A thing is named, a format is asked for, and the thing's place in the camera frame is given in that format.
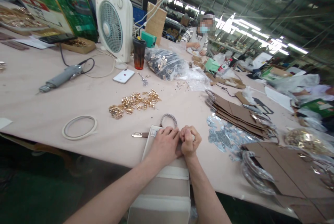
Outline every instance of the smartphone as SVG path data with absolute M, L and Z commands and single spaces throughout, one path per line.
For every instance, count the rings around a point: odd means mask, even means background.
M 40 41 L 49 43 L 49 44 L 55 44 L 59 42 L 69 41 L 69 40 L 75 40 L 77 37 L 72 34 L 56 34 L 51 36 L 45 36 L 38 38 Z
M 130 69 L 124 69 L 122 72 L 120 72 L 118 75 L 116 75 L 112 80 L 119 82 L 121 84 L 125 84 L 130 80 L 130 78 L 135 74 L 134 71 Z

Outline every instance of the plastic bottle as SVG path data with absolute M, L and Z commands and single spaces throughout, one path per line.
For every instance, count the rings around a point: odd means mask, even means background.
M 228 68 L 229 68 L 229 65 L 231 64 L 231 61 L 232 61 L 232 59 L 230 59 L 230 60 L 224 62 L 224 63 L 218 68 L 218 72 L 223 73 L 224 71 L 226 71 L 226 69 L 228 69 Z

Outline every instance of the striped shirt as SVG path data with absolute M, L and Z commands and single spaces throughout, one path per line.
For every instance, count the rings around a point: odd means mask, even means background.
M 184 33 L 184 35 L 182 36 L 181 42 L 189 42 L 193 33 L 194 33 L 194 29 L 192 27 L 189 28 Z M 202 48 L 202 50 L 206 51 L 208 49 L 209 37 L 207 35 L 205 35 L 205 36 L 198 35 L 198 33 L 196 32 L 196 39 L 197 40 L 200 41 L 202 39 L 202 37 L 206 37 L 206 40 L 205 40 L 203 48 Z

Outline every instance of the hand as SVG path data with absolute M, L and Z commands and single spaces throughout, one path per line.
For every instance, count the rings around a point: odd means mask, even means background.
M 178 128 L 166 127 L 165 129 L 160 129 L 147 157 L 163 169 L 182 155 L 181 151 L 176 151 L 179 139 L 180 132 Z
M 200 47 L 201 47 L 201 44 L 198 43 L 198 42 L 193 42 L 192 47 L 194 47 L 194 48 L 197 49 L 197 48 L 200 48 Z
M 185 126 L 180 132 L 181 146 L 185 158 L 196 156 L 196 149 L 202 141 L 201 135 L 191 126 Z
M 202 55 L 202 56 L 205 55 L 205 54 L 206 54 L 206 50 L 201 50 L 201 51 L 199 52 L 199 54 Z

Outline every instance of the white smartphone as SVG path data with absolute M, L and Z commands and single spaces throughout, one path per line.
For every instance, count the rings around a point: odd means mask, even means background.
M 130 69 L 124 69 L 122 72 L 120 72 L 118 75 L 116 75 L 112 80 L 119 82 L 121 84 L 125 84 L 130 80 L 130 78 L 135 74 L 134 71 Z

